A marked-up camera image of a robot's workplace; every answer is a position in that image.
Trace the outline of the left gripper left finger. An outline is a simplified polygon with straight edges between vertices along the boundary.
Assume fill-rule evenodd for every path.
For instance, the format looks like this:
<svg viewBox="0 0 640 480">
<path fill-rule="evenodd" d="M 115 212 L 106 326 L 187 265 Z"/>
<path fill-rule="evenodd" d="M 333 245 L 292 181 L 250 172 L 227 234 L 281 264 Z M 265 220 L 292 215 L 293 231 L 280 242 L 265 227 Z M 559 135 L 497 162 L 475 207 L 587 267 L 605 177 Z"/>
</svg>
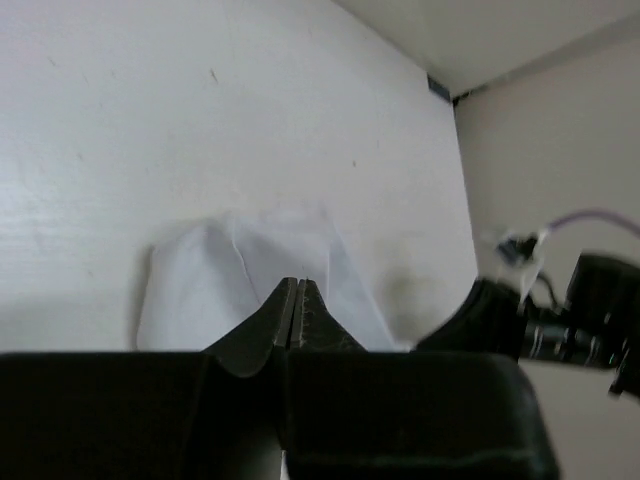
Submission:
<svg viewBox="0 0 640 480">
<path fill-rule="evenodd" d="M 277 479 L 271 367 L 296 282 L 201 351 L 1 358 L 5 479 Z"/>
</svg>

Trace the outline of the white skirt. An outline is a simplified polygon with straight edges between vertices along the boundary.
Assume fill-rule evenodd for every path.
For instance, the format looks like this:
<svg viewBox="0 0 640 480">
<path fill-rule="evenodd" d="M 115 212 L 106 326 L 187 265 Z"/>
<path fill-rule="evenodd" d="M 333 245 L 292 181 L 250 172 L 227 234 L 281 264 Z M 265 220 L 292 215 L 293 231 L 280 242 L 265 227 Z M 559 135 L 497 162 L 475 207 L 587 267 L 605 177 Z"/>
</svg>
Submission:
<svg viewBox="0 0 640 480">
<path fill-rule="evenodd" d="M 319 208 L 227 213 L 156 244 L 136 346 L 202 350 L 255 313 L 285 277 L 314 281 L 329 313 L 365 349 L 407 350 Z"/>
</svg>

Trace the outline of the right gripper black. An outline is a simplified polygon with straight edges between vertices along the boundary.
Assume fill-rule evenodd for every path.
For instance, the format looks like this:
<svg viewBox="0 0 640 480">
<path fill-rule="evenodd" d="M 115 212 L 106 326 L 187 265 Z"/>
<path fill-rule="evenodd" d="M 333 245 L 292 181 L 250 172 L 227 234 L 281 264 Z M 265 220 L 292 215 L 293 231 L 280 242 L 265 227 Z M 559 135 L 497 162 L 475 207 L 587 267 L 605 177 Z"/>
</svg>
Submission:
<svg viewBox="0 0 640 480">
<path fill-rule="evenodd" d="M 520 295 L 511 286 L 477 279 L 458 310 L 417 350 L 495 353 L 599 370 L 622 363 L 620 309 L 611 302 L 519 307 Z"/>
</svg>

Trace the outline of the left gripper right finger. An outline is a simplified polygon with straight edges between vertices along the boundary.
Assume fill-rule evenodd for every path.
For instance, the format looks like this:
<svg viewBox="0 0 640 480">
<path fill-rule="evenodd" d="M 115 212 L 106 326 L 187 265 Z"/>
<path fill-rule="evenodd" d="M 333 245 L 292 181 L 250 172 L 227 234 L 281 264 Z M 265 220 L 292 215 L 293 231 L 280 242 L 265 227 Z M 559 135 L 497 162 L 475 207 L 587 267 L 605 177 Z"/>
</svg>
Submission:
<svg viewBox="0 0 640 480">
<path fill-rule="evenodd" d="M 370 352 L 298 284 L 284 359 L 293 479 L 556 479 L 528 378 L 495 353 Z"/>
</svg>

